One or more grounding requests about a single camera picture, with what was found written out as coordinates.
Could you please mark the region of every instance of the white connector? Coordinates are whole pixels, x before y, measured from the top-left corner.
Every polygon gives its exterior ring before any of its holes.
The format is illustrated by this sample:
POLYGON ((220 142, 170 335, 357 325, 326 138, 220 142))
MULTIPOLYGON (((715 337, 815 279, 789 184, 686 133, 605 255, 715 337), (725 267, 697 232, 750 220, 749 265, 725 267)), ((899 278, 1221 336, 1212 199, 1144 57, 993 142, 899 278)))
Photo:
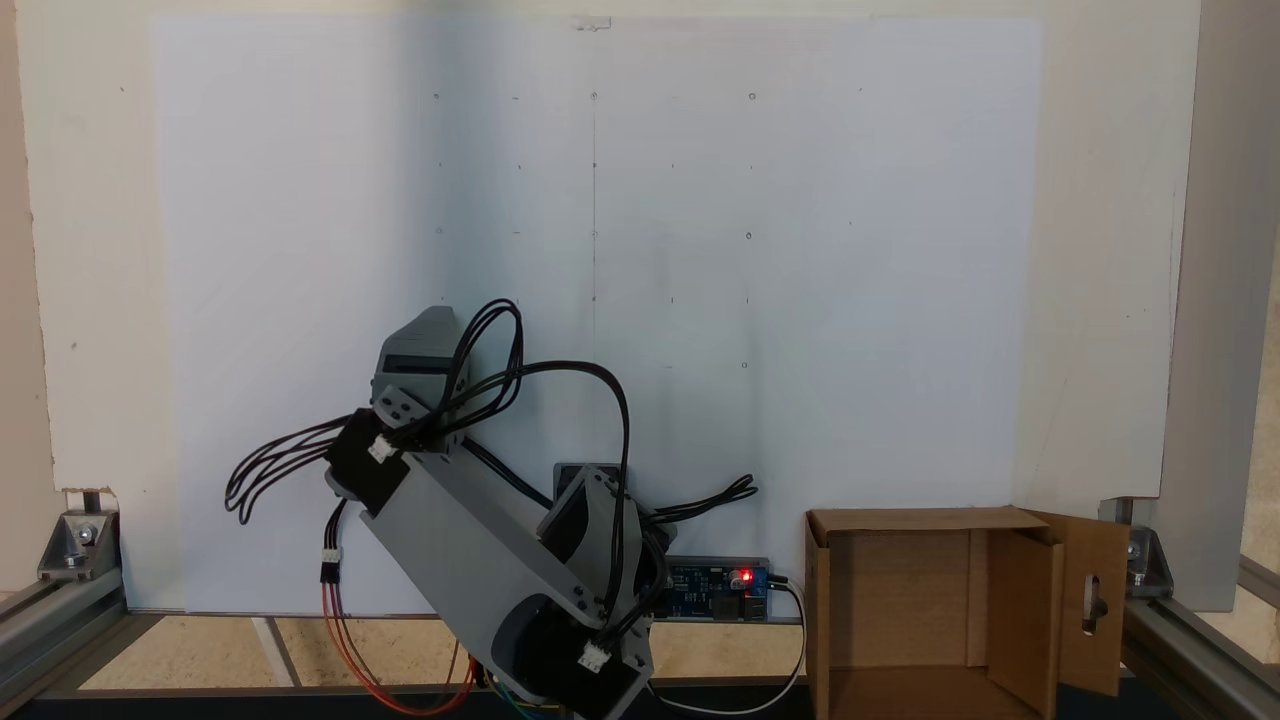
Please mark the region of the white connector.
POLYGON ((608 662, 611 657, 613 656, 609 655, 609 652, 603 647, 586 643, 586 646, 582 647, 582 656, 577 659, 577 664, 586 667, 591 673, 599 674, 600 667, 604 667, 604 664, 608 662))
POLYGON ((379 464, 387 460, 392 455, 396 455, 396 446, 387 441, 383 436, 374 438, 374 445, 369 446, 369 454, 374 456, 379 464))

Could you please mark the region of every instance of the wall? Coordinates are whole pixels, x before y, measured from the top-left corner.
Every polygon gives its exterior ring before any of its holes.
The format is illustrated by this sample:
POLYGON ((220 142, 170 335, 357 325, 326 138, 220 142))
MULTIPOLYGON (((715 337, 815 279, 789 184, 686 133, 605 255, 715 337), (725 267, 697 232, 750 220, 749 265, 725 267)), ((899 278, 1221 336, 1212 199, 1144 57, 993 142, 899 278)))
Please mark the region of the wall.
MULTIPOLYGON (((497 3, 467 4, 476 5, 497 3)), ((127 519, 131 603, 186 605, 148 19, 157 13, 440 6, 461 4, 20 3, 56 483, 115 491, 127 519)), ((1198 1, 545 0, 518 8, 595 15, 1042 18, 1028 278, 1036 296, 1024 333, 1033 347, 1020 378, 1014 501, 1089 515, 1101 498, 1158 492, 1198 1)))
POLYGON ((18 35, 13 0, 0 3, 0 592, 36 579, 58 514, 36 254, 27 192, 18 35))

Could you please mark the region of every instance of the screw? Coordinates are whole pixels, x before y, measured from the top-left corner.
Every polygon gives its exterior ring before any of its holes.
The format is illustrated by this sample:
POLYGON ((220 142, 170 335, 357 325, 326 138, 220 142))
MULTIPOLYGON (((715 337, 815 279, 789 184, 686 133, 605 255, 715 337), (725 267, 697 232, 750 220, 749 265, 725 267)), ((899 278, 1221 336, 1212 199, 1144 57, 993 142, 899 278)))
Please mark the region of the screw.
POLYGON ((95 528, 92 523, 81 523, 81 525, 76 528, 76 539, 78 539, 81 544, 88 544, 93 542, 93 538, 96 537, 97 528, 95 528))

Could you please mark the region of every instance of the white paper sheet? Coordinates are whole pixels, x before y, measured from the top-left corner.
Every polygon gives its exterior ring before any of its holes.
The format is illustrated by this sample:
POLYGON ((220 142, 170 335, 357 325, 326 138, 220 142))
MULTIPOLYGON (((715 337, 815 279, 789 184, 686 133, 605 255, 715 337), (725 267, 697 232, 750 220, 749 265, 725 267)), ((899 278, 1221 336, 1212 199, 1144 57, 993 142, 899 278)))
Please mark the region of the white paper sheet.
MULTIPOLYGON (((797 575, 809 507, 1010 500, 1037 22, 170 17, 152 40, 188 610, 319 611, 320 469, 243 528, 225 478, 367 402, 381 340, 442 301, 465 323, 517 299, 530 361, 613 369, 644 501, 755 474, 680 552, 797 575)), ((618 452, 589 378, 526 383, 477 434, 544 489, 618 452)), ((344 547, 348 610, 428 611, 360 523, 344 547)))

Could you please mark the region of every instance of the box hole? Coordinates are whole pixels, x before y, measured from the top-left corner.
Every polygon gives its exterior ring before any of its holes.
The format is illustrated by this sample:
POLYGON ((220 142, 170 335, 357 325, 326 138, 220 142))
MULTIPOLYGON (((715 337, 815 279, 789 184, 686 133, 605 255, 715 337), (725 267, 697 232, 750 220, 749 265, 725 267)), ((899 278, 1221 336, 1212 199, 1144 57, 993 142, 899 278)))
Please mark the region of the box hole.
POLYGON ((1102 580, 1097 575, 1084 577, 1084 606, 1080 612, 1080 629, 1093 637, 1098 630, 1098 620, 1107 616, 1107 603, 1102 600, 1102 580))

